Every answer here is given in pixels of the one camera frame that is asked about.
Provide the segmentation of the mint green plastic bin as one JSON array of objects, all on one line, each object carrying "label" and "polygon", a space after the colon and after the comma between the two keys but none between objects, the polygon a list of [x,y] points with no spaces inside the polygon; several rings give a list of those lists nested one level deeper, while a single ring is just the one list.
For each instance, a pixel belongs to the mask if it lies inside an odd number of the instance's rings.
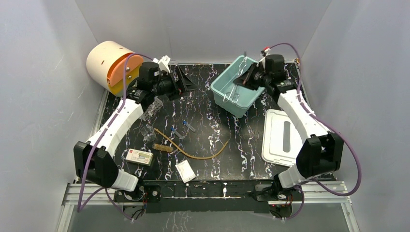
[{"label": "mint green plastic bin", "polygon": [[211,83],[215,103],[237,118],[243,117],[265,90],[251,90],[234,83],[254,63],[255,60],[240,55]]}]

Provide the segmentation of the amber rubber tube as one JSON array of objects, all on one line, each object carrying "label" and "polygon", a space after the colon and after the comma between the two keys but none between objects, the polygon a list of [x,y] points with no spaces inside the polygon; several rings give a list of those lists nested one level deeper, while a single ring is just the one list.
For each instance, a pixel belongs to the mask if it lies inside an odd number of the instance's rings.
[{"label": "amber rubber tube", "polygon": [[197,157],[191,154],[188,154],[187,152],[185,152],[182,148],[180,148],[172,139],[170,139],[168,136],[166,136],[164,133],[162,133],[160,130],[158,130],[157,128],[154,128],[154,131],[156,133],[158,133],[159,135],[161,135],[163,138],[165,138],[167,141],[169,141],[178,151],[180,151],[183,155],[185,155],[188,158],[191,159],[195,159],[195,160],[209,160],[209,159],[213,159],[216,156],[218,156],[224,149],[225,147],[228,145],[229,141],[226,141],[223,145],[223,147],[214,155],[212,156],[208,156],[208,157]]}]

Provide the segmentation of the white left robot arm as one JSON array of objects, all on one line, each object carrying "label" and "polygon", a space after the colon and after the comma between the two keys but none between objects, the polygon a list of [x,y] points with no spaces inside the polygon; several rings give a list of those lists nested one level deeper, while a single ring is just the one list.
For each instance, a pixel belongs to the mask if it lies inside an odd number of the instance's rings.
[{"label": "white left robot arm", "polygon": [[147,112],[155,97],[165,95],[172,101],[197,88],[179,66],[167,72],[160,70],[155,62],[143,62],[137,78],[128,85],[126,97],[106,123],[86,142],[79,141],[74,146],[76,175],[104,188],[124,190],[132,201],[141,200],[144,187],[139,185],[137,176],[117,167],[115,150],[134,122]]}]

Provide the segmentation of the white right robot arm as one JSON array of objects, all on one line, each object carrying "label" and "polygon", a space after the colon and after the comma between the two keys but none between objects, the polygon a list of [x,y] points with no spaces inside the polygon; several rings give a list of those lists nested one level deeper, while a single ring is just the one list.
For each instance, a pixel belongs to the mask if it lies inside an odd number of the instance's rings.
[{"label": "white right robot arm", "polygon": [[258,63],[251,64],[234,83],[251,90],[264,87],[288,115],[303,142],[295,164],[275,175],[271,187],[256,191],[256,195],[270,193],[278,200],[285,200],[296,185],[340,169],[344,142],[314,119],[296,82],[287,77],[283,55],[264,56]]}]

